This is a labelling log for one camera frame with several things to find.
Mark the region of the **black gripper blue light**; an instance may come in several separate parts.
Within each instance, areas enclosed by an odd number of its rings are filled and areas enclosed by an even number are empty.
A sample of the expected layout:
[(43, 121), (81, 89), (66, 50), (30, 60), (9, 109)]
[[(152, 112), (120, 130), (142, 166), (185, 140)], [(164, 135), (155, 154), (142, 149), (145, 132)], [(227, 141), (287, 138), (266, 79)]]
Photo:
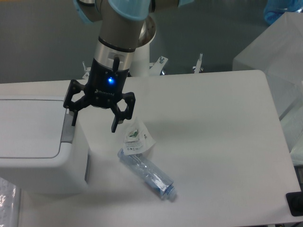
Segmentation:
[[(133, 92), (122, 94), (128, 70), (119, 70), (119, 66), (119, 58), (114, 58), (110, 67), (103, 66), (94, 59), (86, 85), (79, 83), (75, 79), (70, 81), (63, 101), (63, 107), (73, 113), (72, 126), (76, 125), (79, 111), (89, 105), (112, 110), (115, 115), (111, 126), (113, 133), (124, 120), (132, 118), (135, 95)], [(81, 91), (84, 92), (84, 95), (79, 100), (73, 101), (73, 96)], [(121, 100), (126, 103), (124, 111), (121, 111), (117, 104)]]

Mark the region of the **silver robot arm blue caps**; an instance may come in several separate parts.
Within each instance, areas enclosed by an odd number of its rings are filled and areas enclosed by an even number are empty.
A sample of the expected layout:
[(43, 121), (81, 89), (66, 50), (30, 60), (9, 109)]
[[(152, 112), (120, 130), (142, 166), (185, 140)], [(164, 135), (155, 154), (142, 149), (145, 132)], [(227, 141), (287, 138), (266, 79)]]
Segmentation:
[(188, 0), (75, 0), (74, 6), (85, 22), (101, 21), (98, 42), (85, 85), (70, 81), (63, 107), (73, 115), (88, 106), (111, 109), (115, 115), (111, 131), (130, 120), (135, 105), (133, 92), (123, 93), (126, 78), (139, 46), (148, 15), (161, 9), (181, 7)]

